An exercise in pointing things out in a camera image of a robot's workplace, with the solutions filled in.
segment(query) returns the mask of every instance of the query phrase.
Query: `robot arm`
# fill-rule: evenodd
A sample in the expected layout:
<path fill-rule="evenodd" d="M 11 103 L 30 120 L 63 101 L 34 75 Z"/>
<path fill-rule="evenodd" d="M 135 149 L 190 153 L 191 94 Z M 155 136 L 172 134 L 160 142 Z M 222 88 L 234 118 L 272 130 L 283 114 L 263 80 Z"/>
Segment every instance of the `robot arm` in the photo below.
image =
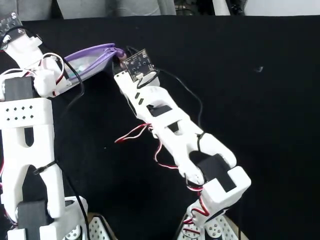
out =
<path fill-rule="evenodd" d="M 224 214 L 235 204 L 251 185 L 251 180 L 242 167 L 236 166 L 234 154 L 213 135 L 204 133 L 194 124 L 168 91 L 160 87 L 145 50 L 121 65 L 123 71 L 114 79 L 136 117 L 151 126 L 153 137 L 170 152 L 186 183 L 197 186 L 192 190 L 198 191 L 199 199 L 188 207 L 184 224 L 194 225 L 199 230 L 182 228 L 181 236 L 190 237 L 190 232 L 195 238 L 204 236 L 206 222 Z M 194 151 L 206 155 L 198 164 L 190 158 Z"/>

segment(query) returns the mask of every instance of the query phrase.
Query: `wire bundle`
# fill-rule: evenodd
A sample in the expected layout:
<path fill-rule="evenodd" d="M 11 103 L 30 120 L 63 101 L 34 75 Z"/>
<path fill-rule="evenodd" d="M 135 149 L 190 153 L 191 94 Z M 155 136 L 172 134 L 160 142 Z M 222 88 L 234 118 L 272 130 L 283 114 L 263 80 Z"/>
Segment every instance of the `wire bundle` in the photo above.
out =
<path fill-rule="evenodd" d="M 208 216 L 210 215 L 208 209 L 206 208 L 206 206 L 205 206 L 204 203 L 203 203 L 203 200 L 202 200 L 201 196 L 199 196 L 199 203 L 200 203 L 200 206 L 201 206 L 202 209 L 199 209 L 199 208 L 196 208 L 196 207 L 192 208 L 192 209 L 191 209 L 191 215 L 192 215 L 192 217 L 184 220 L 184 221 L 183 221 L 183 224 L 185 224 L 185 225 L 194 224 L 194 223 L 193 223 L 193 219 L 194 219 L 196 216 L 193 214 L 193 211 L 194 211 L 194 212 L 197 212 L 197 213 L 199 213 L 199 214 L 201 214 L 201 215 L 203 215 L 203 216 L 205 216 L 205 217 L 208 217 Z"/>

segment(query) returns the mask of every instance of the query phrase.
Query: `white wire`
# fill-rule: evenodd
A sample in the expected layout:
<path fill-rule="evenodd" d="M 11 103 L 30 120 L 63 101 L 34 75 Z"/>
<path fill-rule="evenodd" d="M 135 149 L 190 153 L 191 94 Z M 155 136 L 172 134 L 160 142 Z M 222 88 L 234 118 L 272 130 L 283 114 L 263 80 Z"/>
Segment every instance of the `white wire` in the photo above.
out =
<path fill-rule="evenodd" d="M 2 174 L 4 173 L 4 169 L 5 169 L 5 164 L 4 164 L 4 162 L 3 162 L 2 164 L 3 164 L 3 165 L 2 165 L 2 168 L 0 169 L 0 178 L 1 178 Z"/>
<path fill-rule="evenodd" d="M 203 188 L 199 188 L 199 189 L 196 189 L 196 188 L 193 188 L 193 187 L 190 187 L 190 186 L 186 186 L 189 190 L 193 191 L 193 192 L 201 192 L 203 190 Z"/>
<path fill-rule="evenodd" d="M 6 74 L 8 74 L 8 73 L 10 73 L 10 72 L 13 72 L 13 71 L 29 72 L 29 73 L 31 73 L 31 74 L 33 74 L 33 75 L 37 75 L 34 71 L 31 71 L 31 70 L 29 70 L 29 69 L 25 69 L 25 68 L 11 68 L 11 69 L 8 69 L 8 70 L 4 71 L 3 73 L 1 73 L 0 76 L 6 75 Z"/>
<path fill-rule="evenodd" d="M 137 129 L 139 129 L 139 128 L 141 128 L 141 127 L 143 127 L 143 126 L 146 126 L 146 127 L 148 127 L 149 126 L 149 124 L 148 123 L 144 123 L 144 124 L 141 124 L 141 125 L 139 125 L 139 126 L 136 126 L 134 129 L 132 129 L 130 132 L 128 132 L 126 135 L 123 135 L 123 136 L 121 136 L 121 137 L 119 137 L 117 140 L 115 140 L 114 142 L 115 143 L 117 143 L 118 141 L 123 141 L 128 135 L 130 135 L 132 132 L 134 132 L 135 130 L 137 130 Z M 139 136 L 144 132 L 144 130 L 145 130 L 146 128 L 144 128 L 140 133 L 139 133 Z"/>
<path fill-rule="evenodd" d="M 141 134 L 147 129 L 147 127 L 148 127 L 148 126 L 146 125 L 146 126 L 140 131 L 140 133 L 139 133 L 138 135 L 125 137 L 124 139 L 122 139 L 122 141 L 127 140 L 127 139 L 136 139 L 136 138 L 140 137 Z"/>
<path fill-rule="evenodd" d="M 55 56 L 55 57 L 57 57 L 57 58 L 59 59 L 61 65 L 62 65 L 62 69 L 61 69 L 61 74 L 60 74 L 60 76 L 58 77 L 58 79 L 62 78 L 62 76 L 63 76 L 64 73 L 65 73 L 65 62 L 64 62 L 64 60 L 62 59 L 62 57 L 59 56 L 58 54 L 54 53 L 54 52 L 47 52 L 47 53 L 45 53 L 45 54 L 42 55 L 41 65 L 40 65 L 40 66 L 43 66 L 43 63 L 44 63 L 43 60 L 45 59 L 46 56 Z"/>
<path fill-rule="evenodd" d="M 178 169 L 178 167 L 176 167 L 176 166 L 167 166 L 167 165 L 164 165 L 164 164 L 159 163 L 159 161 L 158 161 L 158 159 L 157 159 L 157 156 L 158 156 L 158 154 L 160 153 L 160 151 L 161 151 L 161 149 L 162 149 L 162 146 L 163 146 L 163 144 L 162 144 L 162 142 L 161 142 L 160 139 L 159 139 L 159 146 L 158 146 L 158 149 L 156 150 L 156 152 L 154 153 L 153 159 L 154 159 L 161 167 L 165 167 L 165 168 L 168 168 L 168 169 Z"/>

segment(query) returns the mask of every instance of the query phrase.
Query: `black cable tie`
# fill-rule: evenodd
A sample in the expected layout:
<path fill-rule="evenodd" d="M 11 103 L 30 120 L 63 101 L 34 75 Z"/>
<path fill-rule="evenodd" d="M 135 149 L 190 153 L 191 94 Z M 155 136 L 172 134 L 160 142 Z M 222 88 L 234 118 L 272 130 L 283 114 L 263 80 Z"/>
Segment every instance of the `black cable tie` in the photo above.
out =
<path fill-rule="evenodd" d="M 41 166 L 39 168 L 37 168 L 36 170 L 33 171 L 34 175 L 38 175 L 43 173 L 46 169 L 50 168 L 51 166 L 55 165 L 57 163 L 57 160 L 54 160 L 52 162 L 50 162 L 49 164 L 45 165 L 45 166 Z"/>
<path fill-rule="evenodd" d="M 200 140 L 202 139 L 202 137 L 206 134 L 206 132 L 204 131 L 203 133 L 201 134 L 197 134 L 197 137 L 198 137 L 198 141 L 196 142 L 197 146 L 198 146 L 198 150 L 199 152 L 201 152 L 201 149 L 200 149 Z"/>

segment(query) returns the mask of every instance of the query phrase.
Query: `white 3d-printed part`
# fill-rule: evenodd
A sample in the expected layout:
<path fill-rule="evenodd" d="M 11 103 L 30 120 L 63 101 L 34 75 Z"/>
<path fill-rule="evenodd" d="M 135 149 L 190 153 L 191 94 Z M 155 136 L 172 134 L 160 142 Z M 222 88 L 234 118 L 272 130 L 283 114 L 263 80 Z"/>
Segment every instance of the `white 3d-printed part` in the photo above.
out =
<path fill-rule="evenodd" d="M 99 217 L 94 217 L 89 224 L 91 240 L 111 240 Z"/>

